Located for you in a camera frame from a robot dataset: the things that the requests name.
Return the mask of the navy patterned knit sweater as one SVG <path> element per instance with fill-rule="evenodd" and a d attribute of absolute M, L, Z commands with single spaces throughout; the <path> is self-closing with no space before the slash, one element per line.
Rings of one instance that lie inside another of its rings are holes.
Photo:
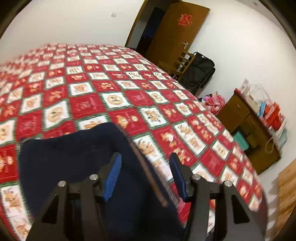
<path fill-rule="evenodd" d="M 165 179 L 112 123 L 26 140 L 20 182 L 34 217 L 28 240 L 180 240 Z"/>

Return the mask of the brown wooden dresser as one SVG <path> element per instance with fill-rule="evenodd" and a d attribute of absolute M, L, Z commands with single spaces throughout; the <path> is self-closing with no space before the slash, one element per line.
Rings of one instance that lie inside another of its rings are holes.
<path fill-rule="evenodd" d="M 249 145 L 244 152 L 258 174 L 280 160 L 280 151 L 268 128 L 238 89 L 218 112 L 217 118 L 231 135 L 241 133 Z"/>

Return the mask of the pink red plastic bag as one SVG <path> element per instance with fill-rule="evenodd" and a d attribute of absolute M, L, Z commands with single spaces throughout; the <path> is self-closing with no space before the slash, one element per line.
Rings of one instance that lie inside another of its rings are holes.
<path fill-rule="evenodd" d="M 219 111 L 224 107 L 226 101 L 218 92 L 214 92 L 204 97 L 204 104 L 214 115 L 217 115 Z"/>

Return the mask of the red gift bag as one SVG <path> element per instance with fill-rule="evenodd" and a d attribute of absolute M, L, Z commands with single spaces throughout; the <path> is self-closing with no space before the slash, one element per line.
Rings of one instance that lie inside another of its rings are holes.
<path fill-rule="evenodd" d="M 280 112 L 280 105 L 276 102 L 267 103 L 264 109 L 263 117 L 268 127 L 274 131 L 280 129 L 285 116 Z"/>

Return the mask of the red patchwork bedspread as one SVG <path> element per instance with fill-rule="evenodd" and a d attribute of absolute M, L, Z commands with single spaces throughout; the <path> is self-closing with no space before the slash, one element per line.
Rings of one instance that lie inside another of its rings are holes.
<path fill-rule="evenodd" d="M 177 195 L 171 153 L 207 181 L 231 181 L 266 226 L 255 169 L 197 97 L 131 49 L 55 43 L 1 65 L 1 221 L 14 240 L 25 240 L 31 228 L 19 182 L 20 140 L 61 137 L 107 122 L 123 128 L 165 178 L 181 223 L 190 205 Z"/>

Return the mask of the black bag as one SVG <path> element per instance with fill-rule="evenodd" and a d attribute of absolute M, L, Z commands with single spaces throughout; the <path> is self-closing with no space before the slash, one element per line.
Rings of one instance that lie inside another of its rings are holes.
<path fill-rule="evenodd" d="M 215 73 L 215 63 L 199 52 L 194 52 L 194 60 L 182 76 L 180 83 L 191 94 L 195 95 L 199 89 L 203 89 Z"/>

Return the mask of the wooden chair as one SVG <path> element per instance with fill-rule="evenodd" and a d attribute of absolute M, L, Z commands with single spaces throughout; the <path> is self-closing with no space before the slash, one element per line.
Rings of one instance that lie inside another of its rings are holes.
<path fill-rule="evenodd" d="M 158 67 L 163 71 L 168 73 L 170 77 L 174 78 L 178 82 L 180 82 L 189 69 L 191 64 L 194 62 L 196 56 L 194 54 L 189 53 L 186 50 L 183 50 L 177 57 L 177 60 L 173 64 L 168 64 L 162 61 L 159 61 Z"/>

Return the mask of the brown wooden door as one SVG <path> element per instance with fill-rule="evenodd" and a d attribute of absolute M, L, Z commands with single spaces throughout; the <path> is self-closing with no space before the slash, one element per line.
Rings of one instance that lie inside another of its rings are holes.
<path fill-rule="evenodd" d="M 170 4 L 156 30 L 145 58 L 156 65 L 159 61 L 173 64 L 183 50 L 189 49 L 209 12 L 210 9 L 207 7 L 184 1 Z M 178 25 L 178 18 L 182 14 L 192 16 L 190 26 Z"/>

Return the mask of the red double happiness decoration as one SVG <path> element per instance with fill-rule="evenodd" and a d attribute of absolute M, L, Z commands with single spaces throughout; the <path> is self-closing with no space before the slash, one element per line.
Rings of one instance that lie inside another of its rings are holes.
<path fill-rule="evenodd" d="M 189 14 L 182 14 L 178 18 L 178 25 L 179 26 L 183 26 L 183 27 L 190 26 L 192 24 L 191 19 L 192 19 L 192 16 L 191 15 L 189 15 Z"/>

